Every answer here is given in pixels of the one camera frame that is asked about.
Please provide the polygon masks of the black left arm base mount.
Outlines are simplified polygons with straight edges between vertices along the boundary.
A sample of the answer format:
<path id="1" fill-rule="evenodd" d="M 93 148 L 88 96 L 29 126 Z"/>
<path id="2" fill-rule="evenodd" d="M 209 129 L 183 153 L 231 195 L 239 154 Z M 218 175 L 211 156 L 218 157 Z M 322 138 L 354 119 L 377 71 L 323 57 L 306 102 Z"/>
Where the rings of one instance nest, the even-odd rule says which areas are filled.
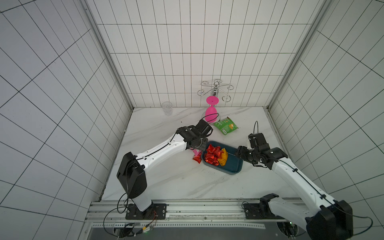
<path id="1" fill-rule="evenodd" d="M 146 210 L 140 211 L 135 204 L 129 204 L 126 220 L 164 220 L 167 206 L 167 204 L 152 203 Z"/>

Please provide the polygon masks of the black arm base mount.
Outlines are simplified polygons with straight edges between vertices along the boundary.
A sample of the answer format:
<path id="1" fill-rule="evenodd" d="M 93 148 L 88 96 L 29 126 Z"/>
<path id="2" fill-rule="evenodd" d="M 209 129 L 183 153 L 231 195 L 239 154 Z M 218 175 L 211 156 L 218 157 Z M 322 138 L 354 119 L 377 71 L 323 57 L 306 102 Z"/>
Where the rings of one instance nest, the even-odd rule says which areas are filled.
<path id="1" fill-rule="evenodd" d="M 242 209 L 247 220 L 283 220 L 284 218 L 274 215 L 269 207 L 269 202 L 278 198 L 276 194 L 268 194 L 260 199 L 257 204 L 242 202 Z"/>

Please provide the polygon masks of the red tea bag top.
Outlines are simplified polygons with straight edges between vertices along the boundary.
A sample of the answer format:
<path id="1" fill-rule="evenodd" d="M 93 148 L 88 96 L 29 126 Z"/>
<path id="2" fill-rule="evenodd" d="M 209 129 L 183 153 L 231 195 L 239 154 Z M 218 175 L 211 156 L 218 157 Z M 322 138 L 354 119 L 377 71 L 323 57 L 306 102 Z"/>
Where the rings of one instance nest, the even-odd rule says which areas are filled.
<path id="1" fill-rule="evenodd" d="M 216 157 L 215 155 L 205 154 L 204 160 L 206 163 L 213 166 L 218 166 L 220 164 L 218 161 L 218 157 Z"/>

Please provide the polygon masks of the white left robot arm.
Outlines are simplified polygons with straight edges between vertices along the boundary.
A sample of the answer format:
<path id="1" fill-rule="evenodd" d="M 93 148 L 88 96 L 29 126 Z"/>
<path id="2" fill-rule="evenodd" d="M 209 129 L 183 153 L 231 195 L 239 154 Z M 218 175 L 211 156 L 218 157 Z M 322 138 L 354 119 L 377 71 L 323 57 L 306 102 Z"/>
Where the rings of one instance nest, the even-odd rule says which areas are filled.
<path id="1" fill-rule="evenodd" d="M 159 145 L 143 153 L 129 152 L 123 156 L 117 172 L 117 179 L 135 207 L 142 213 L 153 207 L 153 201 L 146 193 L 147 173 L 156 166 L 186 150 L 204 150 L 211 127 L 199 129 L 196 126 L 178 128 L 175 134 Z"/>

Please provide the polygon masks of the red tea bag lone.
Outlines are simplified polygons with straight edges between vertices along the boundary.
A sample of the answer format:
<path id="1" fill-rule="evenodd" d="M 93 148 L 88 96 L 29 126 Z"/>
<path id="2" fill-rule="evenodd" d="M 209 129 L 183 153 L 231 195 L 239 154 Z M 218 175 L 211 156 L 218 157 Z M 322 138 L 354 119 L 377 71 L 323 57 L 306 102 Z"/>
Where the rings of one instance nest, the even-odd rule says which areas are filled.
<path id="1" fill-rule="evenodd" d="M 212 149 L 212 155 L 214 156 L 215 159 L 220 159 L 222 154 L 222 150 L 220 146 L 214 147 Z"/>

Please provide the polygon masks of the red tea bag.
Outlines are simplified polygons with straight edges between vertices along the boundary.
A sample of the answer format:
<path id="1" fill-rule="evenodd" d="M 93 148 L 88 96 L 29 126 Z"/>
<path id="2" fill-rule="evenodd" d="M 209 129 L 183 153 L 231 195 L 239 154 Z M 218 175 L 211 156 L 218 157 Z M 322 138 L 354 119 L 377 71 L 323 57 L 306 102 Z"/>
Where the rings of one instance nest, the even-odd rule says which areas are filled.
<path id="1" fill-rule="evenodd" d="M 214 146 L 213 146 L 212 144 L 210 144 L 210 145 L 208 146 L 208 148 L 206 149 L 207 154 L 212 155 L 212 149 L 213 149 L 213 148 L 214 148 Z"/>
<path id="2" fill-rule="evenodd" d="M 195 160 L 196 162 L 198 162 L 200 164 L 202 161 L 202 155 L 201 154 L 195 155 L 193 157 L 193 160 Z"/>
<path id="3" fill-rule="evenodd" d="M 216 157 L 215 155 L 205 154 L 204 160 L 206 163 L 213 166 L 218 166 L 220 164 L 218 161 L 218 157 Z"/>

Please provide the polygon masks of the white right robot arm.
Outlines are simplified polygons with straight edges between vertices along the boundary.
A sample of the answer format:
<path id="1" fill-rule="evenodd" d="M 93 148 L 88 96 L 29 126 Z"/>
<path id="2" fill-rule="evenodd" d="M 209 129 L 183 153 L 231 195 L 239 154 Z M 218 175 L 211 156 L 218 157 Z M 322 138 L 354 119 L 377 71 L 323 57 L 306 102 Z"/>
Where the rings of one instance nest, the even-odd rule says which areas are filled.
<path id="1" fill-rule="evenodd" d="M 312 240 L 347 240 L 354 234 L 353 210 L 345 201 L 337 201 L 306 177 L 279 148 L 261 152 L 240 146 L 236 157 L 263 164 L 280 176 L 301 198 L 305 207 L 291 204 L 277 194 L 260 198 L 259 214 L 263 218 L 281 217 L 306 230 Z"/>

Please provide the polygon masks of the yellow tea bag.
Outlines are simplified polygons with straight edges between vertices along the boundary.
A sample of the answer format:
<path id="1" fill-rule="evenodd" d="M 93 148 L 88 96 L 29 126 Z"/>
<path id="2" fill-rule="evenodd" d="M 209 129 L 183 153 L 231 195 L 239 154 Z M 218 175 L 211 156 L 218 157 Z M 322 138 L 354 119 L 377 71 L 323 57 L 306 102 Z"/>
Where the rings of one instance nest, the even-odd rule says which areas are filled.
<path id="1" fill-rule="evenodd" d="M 220 166 L 225 166 L 228 160 L 228 152 L 226 149 L 221 149 L 218 156 L 218 163 Z"/>

